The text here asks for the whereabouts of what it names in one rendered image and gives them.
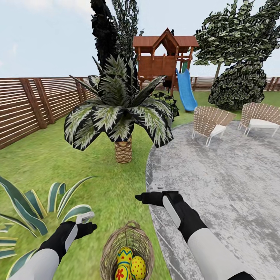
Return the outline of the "wicker basket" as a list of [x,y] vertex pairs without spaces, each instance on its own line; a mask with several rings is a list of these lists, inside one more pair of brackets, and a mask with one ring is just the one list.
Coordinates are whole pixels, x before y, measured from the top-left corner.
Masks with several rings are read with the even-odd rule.
[[[140,257],[143,258],[143,260],[146,260],[145,263],[146,263],[146,275],[145,275],[145,278],[143,280],[149,280],[151,275],[152,275],[152,272],[154,270],[154,249],[153,249],[153,246],[152,246],[152,242],[151,242],[151,239],[146,235],[146,233],[140,229],[140,224],[137,223],[135,220],[132,221],[132,223],[134,223],[134,226],[132,225],[128,225],[130,223],[130,221],[127,222],[127,224],[125,226],[122,226],[120,228],[118,228],[116,231],[113,231],[113,233],[109,236],[109,239],[107,240],[105,246],[103,247],[102,249],[102,257],[101,257],[101,261],[100,261],[100,266],[99,266],[99,269],[100,269],[100,275],[101,275],[101,280],[115,280],[115,274],[116,274],[116,271],[115,271],[115,267],[117,264],[116,260],[117,258],[115,258],[114,260],[110,259],[109,256],[111,255],[111,252],[113,253],[113,255],[118,252],[118,248],[119,246],[115,246],[113,245],[113,242],[115,241],[115,239],[117,238],[117,236],[119,236],[122,232],[126,232],[127,229],[130,229],[132,231],[131,233],[131,239],[132,239],[132,243],[135,243],[134,241],[134,238],[136,237],[136,234],[139,234],[140,236],[140,240],[138,241],[138,246],[137,246],[137,249],[135,250],[132,250],[132,253],[135,253],[135,255],[138,255]],[[143,242],[143,239],[141,239],[142,237],[141,236],[144,236],[147,241],[146,243]],[[144,248],[143,248],[144,247]],[[139,254],[139,250],[142,250],[141,251],[141,254]],[[148,253],[147,253],[148,252]],[[107,263],[108,265],[105,267],[105,264],[104,264],[104,261],[105,261],[105,257],[109,259],[109,263]]]

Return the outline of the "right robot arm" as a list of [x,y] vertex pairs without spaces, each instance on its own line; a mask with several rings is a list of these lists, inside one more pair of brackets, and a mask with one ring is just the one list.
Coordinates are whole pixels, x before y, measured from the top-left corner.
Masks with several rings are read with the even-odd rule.
[[158,192],[163,188],[163,183],[151,183],[150,192],[143,192],[135,198],[143,204],[165,207],[182,233],[204,280],[257,280],[214,236],[178,191]]

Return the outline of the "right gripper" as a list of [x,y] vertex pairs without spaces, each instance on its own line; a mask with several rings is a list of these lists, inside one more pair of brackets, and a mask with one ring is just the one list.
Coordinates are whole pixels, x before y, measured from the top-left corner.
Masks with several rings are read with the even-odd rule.
[[156,195],[160,192],[143,192],[141,195],[136,195],[135,198],[142,201],[143,204],[156,205]]

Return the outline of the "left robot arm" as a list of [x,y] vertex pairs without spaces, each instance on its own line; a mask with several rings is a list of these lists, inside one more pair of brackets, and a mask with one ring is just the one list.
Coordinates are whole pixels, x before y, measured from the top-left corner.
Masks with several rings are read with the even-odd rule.
[[76,222],[61,223],[56,232],[44,241],[28,262],[8,280],[52,280],[73,241],[97,229],[97,225],[92,222],[84,224],[84,221],[94,217],[94,212],[87,212],[77,215]]

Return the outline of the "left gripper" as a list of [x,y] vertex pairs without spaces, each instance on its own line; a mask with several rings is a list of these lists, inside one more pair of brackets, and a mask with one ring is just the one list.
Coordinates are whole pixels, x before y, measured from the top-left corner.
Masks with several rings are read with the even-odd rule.
[[86,223],[86,224],[79,224],[79,225],[81,227],[81,233],[77,239],[80,239],[80,238],[84,237],[85,235],[89,235],[89,234],[93,233],[94,230],[97,229],[97,225],[92,224],[92,222]]

